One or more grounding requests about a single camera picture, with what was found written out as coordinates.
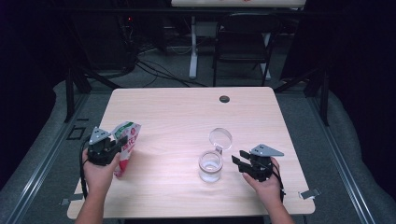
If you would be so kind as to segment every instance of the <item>black round hole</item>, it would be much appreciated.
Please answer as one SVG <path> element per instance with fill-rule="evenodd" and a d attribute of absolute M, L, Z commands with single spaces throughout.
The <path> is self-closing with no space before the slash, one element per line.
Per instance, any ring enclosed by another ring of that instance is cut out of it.
<path fill-rule="evenodd" d="M 222 102 L 222 103 L 228 103 L 228 102 L 230 102 L 230 97 L 228 97 L 228 96 L 226 96 L 226 95 L 222 95 L 222 96 L 220 96 L 220 101 Z"/>

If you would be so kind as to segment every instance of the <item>snack bag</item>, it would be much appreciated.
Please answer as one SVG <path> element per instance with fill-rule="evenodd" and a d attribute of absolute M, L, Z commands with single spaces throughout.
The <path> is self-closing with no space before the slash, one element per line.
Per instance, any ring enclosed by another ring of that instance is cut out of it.
<path fill-rule="evenodd" d="M 121 139 L 124 136 L 128 136 L 128 142 L 121 148 L 120 163 L 114 171 L 116 177 L 121 177 L 125 172 L 126 166 L 128 165 L 131 152 L 134 149 L 134 143 L 140 131 L 140 124 L 136 124 L 130 121 L 125 121 L 117 126 L 113 132 L 114 139 Z"/>

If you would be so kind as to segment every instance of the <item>white desk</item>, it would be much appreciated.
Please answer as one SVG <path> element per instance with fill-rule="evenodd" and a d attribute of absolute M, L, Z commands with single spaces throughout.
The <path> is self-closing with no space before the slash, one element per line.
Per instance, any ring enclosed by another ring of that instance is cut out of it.
<path fill-rule="evenodd" d="M 221 95 L 230 97 L 221 103 Z M 113 178 L 106 197 L 105 217 L 239 217 L 267 212 L 253 188 L 232 162 L 239 150 L 264 143 L 285 154 L 280 163 L 291 214 L 310 214 L 312 200 L 304 174 L 274 92 L 270 88 L 119 89 L 111 95 L 101 129 L 113 130 L 125 120 L 142 125 L 127 170 Z M 206 183 L 198 175 L 199 156 L 214 149 L 208 136 L 224 128 L 233 147 L 223 152 L 221 178 Z M 76 193 L 81 193 L 80 185 Z M 83 201 L 70 203 L 76 218 Z"/>
<path fill-rule="evenodd" d="M 173 7 L 303 7 L 305 0 L 172 0 Z M 195 17 L 191 17 L 190 78 L 197 76 Z M 261 64 L 264 71 L 266 64 Z"/>

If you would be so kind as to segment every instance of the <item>silver floor strip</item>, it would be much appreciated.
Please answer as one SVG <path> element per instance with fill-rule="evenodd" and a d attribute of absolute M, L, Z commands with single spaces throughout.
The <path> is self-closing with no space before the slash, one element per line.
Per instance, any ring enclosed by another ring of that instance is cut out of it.
<path fill-rule="evenodd" d="M 74 116 L 59 131 L 48 154 L 44 157 L 43 161 L 35 169 L 35 172 L 32 174 L 28 183 L 23 189 L 21 197 L 19 198 L 18 203 L 16 204 L 11 215 L 9 216 L 7 223 L 21 223 L 30 204 L 35 198 L 35 195 L 37 194 L 42 183 L 44 182 L 44 179 L 46 178 L 48 172 L 50 171 L 52 164 L 55 162 L 59 154 L 60 144 L 67 136 L 68 132 L 70 132 L 70 130 L 73 128 L 73 123 L 76 121 L 76 117 L 81 111 L 82 106 L 85 105 L 85 103 L 87 102 L 88 97 L 89 95 L 87 94 L 81 94 L 79 96 L 78 100 L 76 101 L 76 105 L 75 105 L 76 110 Z"/>
<path fill-rule="evenodd" d="M 340 148 L 337 145 L 332 135 L 332 131 L 330 130 L 329 127 L 323 124 L 323 121 L 318 112 L 319 106 L 317 100 L 312 97 L 309 97 L 307 99 L 309 105 L 311 106 L 311 109 L 314 111 L 314 115 L 316 116 L 316 119 L 318 120 L 318 123 L 320 124 L 322 131 L 324 132 L 324 134 L 327 137 L 327 140 L 329 141 L 329 144 L 332 149 L 332 156 L 335 162 L 335 166 L 338 172 L 340 173 L 340 176 L 346 187 L 346 191 L 349 194 L 349 197 L 353 205 L 355 206 L 359 218 L 361 219 L 361 223 L 375 223 L 375 220 L 372 214 L 370 213 L 370 210 L 367 207 L 366 202 L 364 201 L 363 195 L 361 194 L 361 190 L 356 184 L 355 179 L 352 176 L 352 173 L 350 173 L 347 163 L 344 160 L 344 157 L 340 151 Z"/>

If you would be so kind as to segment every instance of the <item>hand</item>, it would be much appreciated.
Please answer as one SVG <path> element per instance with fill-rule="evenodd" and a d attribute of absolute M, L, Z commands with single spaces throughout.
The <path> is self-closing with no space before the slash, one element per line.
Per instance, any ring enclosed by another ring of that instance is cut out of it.
<path fill-rule="evenodd" d="M 279 175 L 278 170 L 280 167 L 276 159 L 271 158 L 271 162 L 277 167 L 277 169 L 273 169 L 274 172 Z M 243 177 L 249 183 L 249 185 L 256 190 L 257 195 L 266 208 L 273 204 L 282 203 L 280 201 L 280 183 L 274 175 L 271 175 L 269 179 L 262 182 L 255 180 L 246 173 L 243 173 Z"/>
<path fill-rule="evenodd" d="M 82 161 L 88 159 L 88 149 L 82 152 Z M 83 169 L 85 180 L 89 188 L 89 194 L 97 194 L 106 197 L 113 179 L 113 172 L 120 162 L 120 153 L 117 153 L 113 161 L 107 166 L 95 165 L 89 161 L 84 163 Z"/>

